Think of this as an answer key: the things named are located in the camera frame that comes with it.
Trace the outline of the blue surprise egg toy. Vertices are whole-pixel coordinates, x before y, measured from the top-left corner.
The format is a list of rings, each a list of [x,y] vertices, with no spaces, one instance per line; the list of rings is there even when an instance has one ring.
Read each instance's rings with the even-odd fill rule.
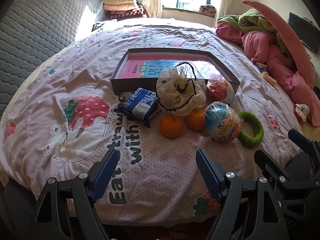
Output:
[[[220,144],[234,141],[243,130],[244,121],[227,104],[213,102],[204,110],[204,122],[210,136]]]

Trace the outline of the orange mandarin with stem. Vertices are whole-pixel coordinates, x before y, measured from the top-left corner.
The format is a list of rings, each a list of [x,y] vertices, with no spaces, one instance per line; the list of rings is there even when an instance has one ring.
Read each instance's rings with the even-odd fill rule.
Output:
[[[175,139],[181,136],[183,123],[178,117],[167,115],[160,120],[159,131],[166,138]]]

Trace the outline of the red surprise egg toy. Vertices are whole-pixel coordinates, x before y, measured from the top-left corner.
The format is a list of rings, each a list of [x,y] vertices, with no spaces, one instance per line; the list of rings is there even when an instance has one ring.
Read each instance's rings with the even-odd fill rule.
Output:
[[[213,101],[233,104],[235,92],[232,85],[225,79],[212,77],[207,82],[207,94]]]

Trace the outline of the blue snack packet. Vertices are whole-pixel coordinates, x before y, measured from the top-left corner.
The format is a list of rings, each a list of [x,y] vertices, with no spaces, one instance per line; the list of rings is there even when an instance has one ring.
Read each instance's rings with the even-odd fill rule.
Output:
[[[150,128],[150,121],[160,112],[157,95],[155,92],[138,88],[127,98],[123,107],[118,108],[118,112]]]

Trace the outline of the white red scrunchie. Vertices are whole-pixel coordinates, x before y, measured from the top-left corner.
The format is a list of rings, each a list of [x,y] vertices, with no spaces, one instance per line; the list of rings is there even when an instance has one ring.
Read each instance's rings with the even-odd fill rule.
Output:
[[[310,112],[310,108],[306,104],[295,104],[293,112],[299,123],[305,122]]]

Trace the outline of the pink duvet pile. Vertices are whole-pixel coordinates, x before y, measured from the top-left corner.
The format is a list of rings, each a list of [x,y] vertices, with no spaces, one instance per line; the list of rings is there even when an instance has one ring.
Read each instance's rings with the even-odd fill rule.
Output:
[[[281,52],[270,35],[257,30],[243,34],[226,22],[216,24],[216,34],[241,46],[253,63],[266,65],[269,75],[295,104],[305,104],[310,108],[307,119],[313,126],[319,126],[319,98],[299,74],[294,60]]]

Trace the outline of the yellow snack packet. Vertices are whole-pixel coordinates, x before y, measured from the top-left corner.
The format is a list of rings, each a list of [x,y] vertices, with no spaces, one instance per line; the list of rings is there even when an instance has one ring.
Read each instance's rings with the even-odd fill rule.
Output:
[[[262,72],[261,75],[267,83],[271,84],[273,87],[277,87],[277,81],[271,76],[269,76],[267,72]]]

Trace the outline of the pink strawberry bed sheet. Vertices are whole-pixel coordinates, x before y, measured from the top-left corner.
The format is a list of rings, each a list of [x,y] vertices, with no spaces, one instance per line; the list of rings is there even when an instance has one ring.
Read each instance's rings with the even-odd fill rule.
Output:
[[[287,137],[299,128],[293,102],[263,80],[235,46],[200,24],[171,20],[128,20],[76,42],[34,72],[1,121],[1,177],[38,196],[50,177],[72,179],[88,171],[108,150],[119,163],[104,197],[100,219],[112,224],[174,225],[203,221],[216,205],[196,166],[195,153],[210,157],[245,179],[257,179],[254,150],[235,140],[218,144],[206,132],[184,128],[168,139],[159,132],[164,113],[150,127],[116,109],[129,93],[116,95],[111,77],[130,48],[183,48],[208,51],[239,79],[233,108],[255,114],[264,128],[260,147],[281,166],[298,154]]]

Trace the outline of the blue candy wrapper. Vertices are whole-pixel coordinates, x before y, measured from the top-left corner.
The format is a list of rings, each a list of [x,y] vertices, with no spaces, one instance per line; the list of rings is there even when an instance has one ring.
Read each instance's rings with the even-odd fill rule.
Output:
[[[255,65],[256,65],[256,66],[259,66],[260,68],[263,68],[263,69],[267,70],[267,65],[265,65],[265,64],[256,62]]]

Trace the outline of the pink pillow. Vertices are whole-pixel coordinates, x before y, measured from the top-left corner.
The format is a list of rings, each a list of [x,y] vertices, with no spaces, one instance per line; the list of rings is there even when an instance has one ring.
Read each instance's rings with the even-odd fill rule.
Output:
[[[257,1],[243,0],[243,4],[259,11],[277,30],[285,46],[291,53],[299,74],[304,78],[307,85],[314,88],[314,70],[306,49],[294,30],[273,9]]]

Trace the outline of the dark cardboard box tray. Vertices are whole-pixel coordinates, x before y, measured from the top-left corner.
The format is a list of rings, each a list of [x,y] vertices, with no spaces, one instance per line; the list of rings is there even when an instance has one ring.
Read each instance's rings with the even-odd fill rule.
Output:
[[[112,88],[115,94],[125,92],[134,92],[141,87],[147,90],[156,90],[156,83],[158,78],[134,78],[134,79],[116,79],[116,73],[121,64],[129,58],[129,56],[147,56],[147,57],[198,57],[203,59],[205,57],[211,59],[220,73],[223,75],[222,79],[228,81],[234,91],[238,90],[240,81],[217,57],[208,51],[181,49],[181,48],[135,48],[129,49],[118,63],[116,70],[111,77]]]

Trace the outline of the green blanket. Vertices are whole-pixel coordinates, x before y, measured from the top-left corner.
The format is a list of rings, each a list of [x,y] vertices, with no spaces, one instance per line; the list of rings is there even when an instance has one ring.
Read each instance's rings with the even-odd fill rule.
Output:
[[[222,16],[217,20],[215,30],[219,37],[234,43],[240,43],[241,37],[250,31],[262,31],[275,39],[283,54],[291,55],[280,31],[256,9],[249,9],[241,15]]]

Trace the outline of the pink and blue book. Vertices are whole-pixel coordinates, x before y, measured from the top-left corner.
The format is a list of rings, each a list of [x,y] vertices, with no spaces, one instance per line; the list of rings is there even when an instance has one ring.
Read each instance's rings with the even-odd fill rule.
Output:
[[[178,72],[183,68],[188,76],[194,74],[199,78],[210,79],[211,77],[222,78],[223,75],[217,69],[215,63],[205,57],[147,57],[147,56],[129,56],[116,73],[116,79],[134,79],[134,78],[158,78],[164,69],[175,68],[179,63],[184,62],[178,67]]]

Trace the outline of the folded cloth on windowsill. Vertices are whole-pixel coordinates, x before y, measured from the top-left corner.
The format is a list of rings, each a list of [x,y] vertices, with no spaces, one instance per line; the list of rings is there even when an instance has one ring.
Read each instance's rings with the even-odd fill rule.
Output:
[[[201,5],[199,7],[199,13],[214,18],[216,15],[216,8],[210,4]]]

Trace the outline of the grey quilted headboard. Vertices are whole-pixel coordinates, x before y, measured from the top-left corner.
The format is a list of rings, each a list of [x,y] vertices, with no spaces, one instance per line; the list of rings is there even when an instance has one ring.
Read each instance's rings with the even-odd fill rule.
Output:
[[[47,59],[88,36],[103,0],[16,0],[1,20],[1,112]]]

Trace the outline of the stack of folded blankets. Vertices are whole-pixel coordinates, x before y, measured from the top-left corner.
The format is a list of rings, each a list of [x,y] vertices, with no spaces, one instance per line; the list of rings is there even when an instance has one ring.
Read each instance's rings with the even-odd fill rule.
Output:
[[[137,0],[104,0],[103,9],[106,20],[122,21],[149,17],[143,5]]]

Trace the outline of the black wall television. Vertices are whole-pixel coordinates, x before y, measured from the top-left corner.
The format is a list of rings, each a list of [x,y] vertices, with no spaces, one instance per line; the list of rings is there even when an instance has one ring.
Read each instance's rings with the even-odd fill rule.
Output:
[[[292,12],[289,13],[288,24],[303,44],[317,54],[319,51],[319,29],[306,18],[302,18]]]

